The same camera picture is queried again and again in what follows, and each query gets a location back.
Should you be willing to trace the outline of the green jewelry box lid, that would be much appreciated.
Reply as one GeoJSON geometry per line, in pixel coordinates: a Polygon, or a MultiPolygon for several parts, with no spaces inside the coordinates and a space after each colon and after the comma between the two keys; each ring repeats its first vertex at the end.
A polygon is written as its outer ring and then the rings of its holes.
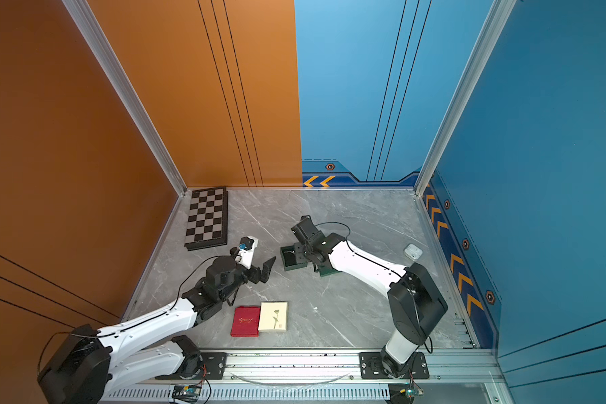
{"type": "Polygon", "coordinates": [[[333,274],[338,274],[338,271],[336,269],[334,269],[333,267],[319,266],[318,274],[320,274],[321,277],[327,277],[327,276],[330,276],[333,274]]]}

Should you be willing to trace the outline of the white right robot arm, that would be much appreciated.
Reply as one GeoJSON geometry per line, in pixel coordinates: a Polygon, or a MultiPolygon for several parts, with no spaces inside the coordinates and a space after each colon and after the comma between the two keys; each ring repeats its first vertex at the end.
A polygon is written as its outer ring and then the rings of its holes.
{"type": "Polygon", "coordinates": [[[384,373],[401,378],[419,364],[417,351],[430,341],[448,304],[429,271],[421,264],[404,266],[380,259],[356,247],[348,237],[324,234],[309,215],[291,228],[297,239],[294,266],[312,264],[316,272],[349,274],[387,298],[395,327],[380,352],[384,373]]]}

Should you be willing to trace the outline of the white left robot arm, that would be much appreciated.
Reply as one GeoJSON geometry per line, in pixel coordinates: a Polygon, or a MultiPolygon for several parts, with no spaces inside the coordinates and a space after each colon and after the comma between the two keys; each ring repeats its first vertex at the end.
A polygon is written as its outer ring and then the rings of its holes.
{"type": "Polygon", "coordinates": [[[196,286],[170,304],[114,326],[85,324],[67,332],[61,346],[39,368],[37,382],[50,403],[97,403],[122,387],[155,376],[197,372],[200,350],[185,331],[208,321],[247,283],[269,280],[275,258],[220,256],[196,286]]]}

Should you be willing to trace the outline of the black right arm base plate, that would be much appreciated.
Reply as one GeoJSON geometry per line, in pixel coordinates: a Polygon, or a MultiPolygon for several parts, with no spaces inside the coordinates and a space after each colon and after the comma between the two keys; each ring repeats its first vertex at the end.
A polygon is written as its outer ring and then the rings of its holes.
{"type": "Polygon", "coordinates": [[[419,351],[413,353],[402,365],[385,351],[361,352],[358,357],[361,378],[365,380],[402,378],[427,380],[430,377],[425,355],[419,351]]]}

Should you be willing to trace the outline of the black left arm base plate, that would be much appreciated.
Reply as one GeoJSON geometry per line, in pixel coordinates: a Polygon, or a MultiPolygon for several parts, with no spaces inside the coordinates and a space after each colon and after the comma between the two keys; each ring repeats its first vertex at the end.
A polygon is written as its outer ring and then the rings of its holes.
{"type": "Polygon", "coordinates": [[[173,374],[156,380],[221,380],[227,365],[227,353],[205,352],[187,356],[173,374]]]}

